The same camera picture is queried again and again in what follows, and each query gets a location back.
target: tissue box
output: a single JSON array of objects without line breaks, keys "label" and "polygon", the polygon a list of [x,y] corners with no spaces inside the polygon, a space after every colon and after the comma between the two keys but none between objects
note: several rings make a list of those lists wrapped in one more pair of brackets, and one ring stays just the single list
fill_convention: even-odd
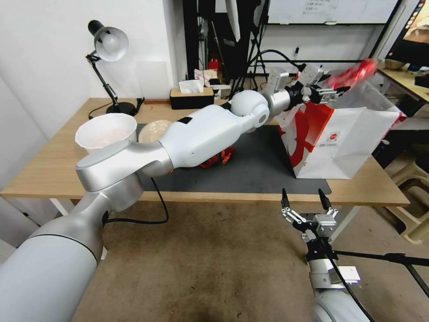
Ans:
[{"label": "tissue box", "polygon": [[202,93],[183,94],[180,89],[170,91],[170,104],[173,110],[201,109],[213,104],[215,94],[210,87],[204,87]]}]

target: brown floor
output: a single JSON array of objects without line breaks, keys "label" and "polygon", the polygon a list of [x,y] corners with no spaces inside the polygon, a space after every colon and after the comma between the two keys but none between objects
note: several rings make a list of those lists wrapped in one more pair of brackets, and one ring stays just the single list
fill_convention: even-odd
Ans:
[{"label": "brown floor", "polygon": [[[280,217],[279,204],[168,203],[168,208],[166,225],[108,224],[107,259],[73,322],[311,320],[306,247]],[[121,216],[161,218],[162,207],[139,203]],[[427,245],[407,243],[367,207],[334,248],[429,257]],[[340,263],[357,266],[362,282],[353,290],[377,322],[428,321],[429,300],[402,266],[346,257]],[[429,269],[419,272],[429,281]]]}]

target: desk lamp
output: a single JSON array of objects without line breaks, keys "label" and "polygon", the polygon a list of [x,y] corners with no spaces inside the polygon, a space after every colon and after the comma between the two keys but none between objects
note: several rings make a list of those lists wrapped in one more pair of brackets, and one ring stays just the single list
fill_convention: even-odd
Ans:
[{"label": "desk lamp", "polygon": [[122,30],[113,27],[104,27],[98,20],[91,20],[88,24],[88,29],[94,36],[95,50],[87,55],[86,59],[93,67],[104,89],[113,101],[113,104],[107,108],[106,113],[136,115],[138,110],[133,104],[127,102],[118,103],[118,96],[115,91],[105,82],[96,67],[96,62],[101,59],[109,62],[120,60],[128,49],[128,37]]}]

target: white paper bag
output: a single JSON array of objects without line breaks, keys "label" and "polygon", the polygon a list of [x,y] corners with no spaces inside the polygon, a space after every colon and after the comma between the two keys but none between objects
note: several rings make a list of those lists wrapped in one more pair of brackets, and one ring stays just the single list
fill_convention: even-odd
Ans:
[{"label": "white paper bag", "polygon": [[[392,125],[405,119],[369,83],[350,91],[334,108],[309,102],[277,117],[297,178],[351,179]],[[362,102],[367,106],[353,106]]]}]

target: lamp shade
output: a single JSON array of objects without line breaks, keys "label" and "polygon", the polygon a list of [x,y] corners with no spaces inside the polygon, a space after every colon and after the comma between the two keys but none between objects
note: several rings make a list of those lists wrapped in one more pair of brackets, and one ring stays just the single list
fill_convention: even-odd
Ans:
[{"label": "lamp shade", "polygon": [[104,27],[97,20],[90,21],[88,29],[94,36],[95,51],[102,60],[117,61],[125,55],[128,49],[128,37],[122,30]]}]

